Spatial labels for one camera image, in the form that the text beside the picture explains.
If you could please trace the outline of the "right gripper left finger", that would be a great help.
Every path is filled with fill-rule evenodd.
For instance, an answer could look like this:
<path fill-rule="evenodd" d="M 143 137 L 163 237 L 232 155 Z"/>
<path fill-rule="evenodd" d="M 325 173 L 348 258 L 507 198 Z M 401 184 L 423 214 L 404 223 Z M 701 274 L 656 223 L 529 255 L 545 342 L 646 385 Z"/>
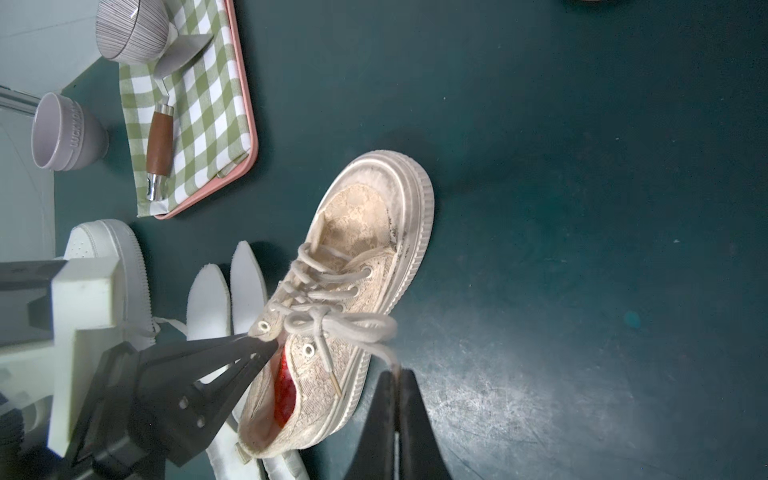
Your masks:
<path fill-rule="evenodd" d="M 378 378 L 360 441 L 345 479 L 392 480 L 396 431 L 396 380 L 391 371 L 384 371 Z"/>

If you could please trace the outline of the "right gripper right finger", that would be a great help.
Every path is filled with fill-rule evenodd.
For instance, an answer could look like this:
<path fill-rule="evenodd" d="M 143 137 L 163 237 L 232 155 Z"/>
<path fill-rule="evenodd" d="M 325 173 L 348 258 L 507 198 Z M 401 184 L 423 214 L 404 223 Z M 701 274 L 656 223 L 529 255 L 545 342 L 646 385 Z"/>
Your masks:
<path fill-rule="evenodd" d="M 397 380 L 400 479 L 451 479 L 441 455 L 415 373 L 402 369 Z"/>

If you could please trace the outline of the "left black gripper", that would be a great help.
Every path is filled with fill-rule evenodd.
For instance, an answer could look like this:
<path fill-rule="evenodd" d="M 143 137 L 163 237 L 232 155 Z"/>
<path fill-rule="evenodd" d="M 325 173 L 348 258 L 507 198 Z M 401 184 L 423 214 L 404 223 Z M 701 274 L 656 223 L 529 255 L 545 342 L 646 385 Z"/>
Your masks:
<path fill-rule="evenodd" d="M 277 347 L 275 340 L 242 334 L 155 345 L 140 354 L 128 342 L 109 349 L 57 477 L 154 479 L 156 440 L 170 462 L 186 464 L 211 444 Z"/>

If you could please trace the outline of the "white insole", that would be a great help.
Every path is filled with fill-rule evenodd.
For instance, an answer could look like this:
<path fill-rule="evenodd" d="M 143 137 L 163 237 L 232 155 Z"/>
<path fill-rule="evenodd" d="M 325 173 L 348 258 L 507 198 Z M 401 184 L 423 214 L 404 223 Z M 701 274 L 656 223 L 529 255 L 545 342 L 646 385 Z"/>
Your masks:
<path fill-rule="evenodd" d="M 262 313 L 268 300 L 267 287 L 260 266 L 247 241 L 240 241 L 230 268 L 232 322 L 235 334 L 248 331 Z M 298 451 L 291 450 L 264 460 L 254 460 L 260 479 L 308 479 Z"/>
<path fill-rule="evenodd" d="M 233 334 L 230 293 L 218 265 L 207 264 L 191 286 L 186 310 L 187 339 L 206 340 Z M 245 462 L 238 445 L 237 423 L 230 410 L 211 444 L 207 457 L 216 479 L 267 479 L 257 460 Z"/>

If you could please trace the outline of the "beige sneaker one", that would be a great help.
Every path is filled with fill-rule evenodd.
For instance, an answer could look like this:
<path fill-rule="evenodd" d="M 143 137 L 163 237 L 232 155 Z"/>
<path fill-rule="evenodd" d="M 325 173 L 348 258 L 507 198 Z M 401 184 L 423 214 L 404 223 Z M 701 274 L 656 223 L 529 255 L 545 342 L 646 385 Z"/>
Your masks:
<path fill-rule="evenodd" d="M 242 459 L 320 443 L 354 414 L 371 359 L 397 364 L 391 312 L 423 261 L 434 208 L 426 170 L 402 153 L 363 154 L 336 177 L 250 326 L 278 350 L 238 419 Z"/>

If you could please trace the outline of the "white sneaker with laces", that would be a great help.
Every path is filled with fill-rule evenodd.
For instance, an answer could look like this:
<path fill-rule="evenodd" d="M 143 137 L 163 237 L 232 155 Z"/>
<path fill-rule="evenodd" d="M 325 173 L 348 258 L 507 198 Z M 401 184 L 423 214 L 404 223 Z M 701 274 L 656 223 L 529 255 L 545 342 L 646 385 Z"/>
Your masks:
<path fill-rule="evenodd" d="M 123 302 L 118 308 L 117 327 L 122 339 L 134 348 L 143 350 L 154 345 L 163 324 L 187 334 L 184 323 L 152 315 L 144 257 L 126 223 L 101 219 L 77 225 L 70 232 L 64 258 L 118 260 L 118 292 Z"/>

